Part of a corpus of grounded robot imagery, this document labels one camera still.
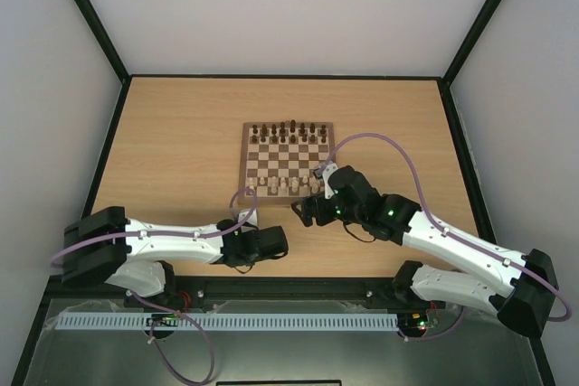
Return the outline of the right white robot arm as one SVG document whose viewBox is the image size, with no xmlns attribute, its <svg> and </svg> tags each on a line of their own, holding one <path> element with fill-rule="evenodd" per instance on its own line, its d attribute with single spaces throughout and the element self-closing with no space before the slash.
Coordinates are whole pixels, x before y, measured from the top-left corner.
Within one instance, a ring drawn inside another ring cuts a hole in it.
<svg viewBox="0 0 579 386">
<path fill-rule="evenodd" d="M 552 260 L 544 252 L 524 254 L 460 231 L 417 202 L 379 193 L 349 165 L 331 164 L 315 176 L 324 191 L 291 205 L 305 226 L 358 224 L 376 240 L 421 250 L 454 267 L 448 271 L 405 261 L 392 281 L 401 304 L 450 302 L 493 315 L 517 334 L 541 337 L 557 288 Z"/>
</svg>

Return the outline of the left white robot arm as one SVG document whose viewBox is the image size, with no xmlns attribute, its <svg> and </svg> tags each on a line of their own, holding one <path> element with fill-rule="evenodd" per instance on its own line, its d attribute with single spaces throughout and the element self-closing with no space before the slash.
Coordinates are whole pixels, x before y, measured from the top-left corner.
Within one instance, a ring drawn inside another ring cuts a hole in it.
<svg viewBox="0 0 579 386">
<path fill-rule="evenodd" d="M 109 284 L 154 297 L 175 290 L 173 260 L 252 268 L 288 252 L 284 230 L 260 229 L 252 209 L 214 224 L 183 227 L 130 219 L 123 207 L 112 206 L 68 226 L 63 250 L 51 265 L 62 269 L 66 287 Z"/>
</svg>

